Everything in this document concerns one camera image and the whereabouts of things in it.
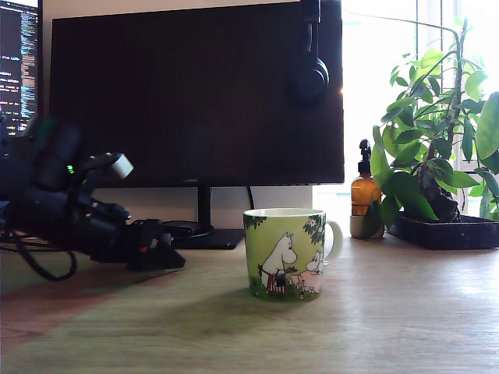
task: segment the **monitor stand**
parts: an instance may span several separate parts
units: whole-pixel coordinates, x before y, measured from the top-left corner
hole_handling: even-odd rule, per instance
[[[165,232],[173,236],[175,249],[234,249],[244,229],[216,229],[211,225],[211,187],[197,188],[197,222],[168,221]]]

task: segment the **headphone ear cup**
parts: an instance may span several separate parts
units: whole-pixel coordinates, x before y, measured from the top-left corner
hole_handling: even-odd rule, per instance
[[[298,69],[293,74],[291,94],[298,104],[308,105],[318,101],[329,84],[329,73],[326,65],[318,58],[311,69]]]
[[[324,64],[324,61],[322,61],[320,58],[317,59],[317,70],[319,70],[324,77],[324,89],[326,89],[327,86],[329,86],[329,72],[327,70],[326,64]]]

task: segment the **tree illustration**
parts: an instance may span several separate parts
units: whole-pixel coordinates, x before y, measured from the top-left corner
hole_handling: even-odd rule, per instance
[[[322,215],[309,217],[309,220],[303,226],[303,229],[308,235],[310,235],[310,241],[312,244],[321,242],[321,244],[324,245],[324,242],[326,241],[325,225],[326,221],[323,219]]]
[[[266,217],[244,216],[244,228],[248,229],[253,226],[256,230],[266,219]]]

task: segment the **black tray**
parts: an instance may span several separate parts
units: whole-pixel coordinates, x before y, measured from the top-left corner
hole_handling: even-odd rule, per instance
[[[401,215],[388,232],[433,250],[499,247],[499,222],[464,215],[461,219],[458,224],[430,224]]]

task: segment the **white wall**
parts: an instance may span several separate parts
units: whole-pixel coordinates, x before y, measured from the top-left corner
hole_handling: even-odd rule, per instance
[[[51,21],[54,18],[101,14],[151,12],[206,8],[290,0],[44,0],[44,78],[50,73]],[[312,207],[312,187],[259,187],[253,189],[257,207]],[[96,192],[98,199],[123,205],[134,219],[196,219],[195,189],[108,189]],[[249,209],[244,188],[214,189],[212,221],[217,228],[241,228],[242,212]]]

